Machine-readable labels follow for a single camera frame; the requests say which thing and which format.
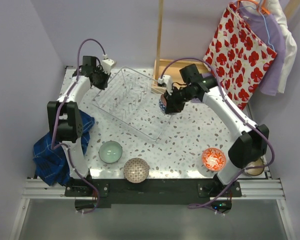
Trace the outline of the red geometric pattern bowl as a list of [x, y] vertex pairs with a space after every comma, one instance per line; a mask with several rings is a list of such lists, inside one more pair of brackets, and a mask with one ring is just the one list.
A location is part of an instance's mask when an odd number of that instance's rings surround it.
[[167, 113], [167, 101], [166, 101], [166, 98], [165, 98], [165, 95], [162, 94], [160, 96], [160, 99], [159, 99], [159, 107], [160, 107], [160, 110], [165, 114], [165, 115], [168, 115]]

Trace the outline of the white wire dish rack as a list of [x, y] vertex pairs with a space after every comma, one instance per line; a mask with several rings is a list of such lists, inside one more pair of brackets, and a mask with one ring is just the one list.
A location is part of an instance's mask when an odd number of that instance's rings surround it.
[[161, 92], [150, 73], [124, 66], [114, 71], [105, 90], [99, 90], [92, 104], [110, 119], [150, 140], [157, 140], [172, 120], [159, 106]]

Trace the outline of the orange floral pattern bowl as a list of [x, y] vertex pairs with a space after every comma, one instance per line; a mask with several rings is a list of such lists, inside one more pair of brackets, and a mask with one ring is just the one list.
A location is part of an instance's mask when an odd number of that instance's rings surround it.
[[227, 163], [226, 155], [218, 148], [210, 147], [202, 152], [201, 160], [203, 165], [212, 172], [222, 170]]

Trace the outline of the pale green bowl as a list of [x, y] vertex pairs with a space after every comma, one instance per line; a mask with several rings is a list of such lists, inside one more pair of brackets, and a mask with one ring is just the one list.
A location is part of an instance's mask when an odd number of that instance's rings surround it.
[[106, 164], [114, 164], [120, 160], [123, 154], [122, 146], [116, 141], [107, 141], [101, 145], [98, 151], [100, 159]]

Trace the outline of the brown lattice pattern bowl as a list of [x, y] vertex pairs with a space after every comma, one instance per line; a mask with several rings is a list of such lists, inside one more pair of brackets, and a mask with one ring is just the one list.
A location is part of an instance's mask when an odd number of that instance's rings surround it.
[[150, 166], [142, 158], [131, 158], [123, 167], [123, 175], [126, 180], [133, 184], [143, 182], [149, 175]]

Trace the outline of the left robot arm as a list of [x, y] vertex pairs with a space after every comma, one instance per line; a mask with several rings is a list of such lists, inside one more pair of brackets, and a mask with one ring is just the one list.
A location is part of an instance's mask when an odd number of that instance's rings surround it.
[[49, 134], [44, 137], [45, 152], [36, 164], [37, 175], [48, 185], [65, 185], [70, 179], [85, 179], [89, 175], [84, 156], [88, 143], [85, 134], [94, 125], [94, 119], [89, 117], [85, 123], [86, 114], [79, 109], [79, 104], [92, 87], [107, 88], [114, 63], [107, 57], [100, 60], [85, 55], [65, 92], [47, 103]]

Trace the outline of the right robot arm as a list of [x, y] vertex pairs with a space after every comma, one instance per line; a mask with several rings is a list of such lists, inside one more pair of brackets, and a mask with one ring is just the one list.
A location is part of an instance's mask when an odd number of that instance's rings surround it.
[[166, 115], [178, 114], [187, 102], [199, 100], [217, 114], [234, 136], [234, 143], [227, 153], [228, 163], [215, 174], [212, 185], [213, 192], [223, 197], [231, 190], [230, 183], [238, 178], [240, 172], [266, 154], [269, 129], [248, 118], [226, 95], [213, 75], [199, 73], [195, 64], [179, 72], [183, 80], [179, 87], [169, 75], [158, 79], [166, 87], [159, 100], [161, 110]]

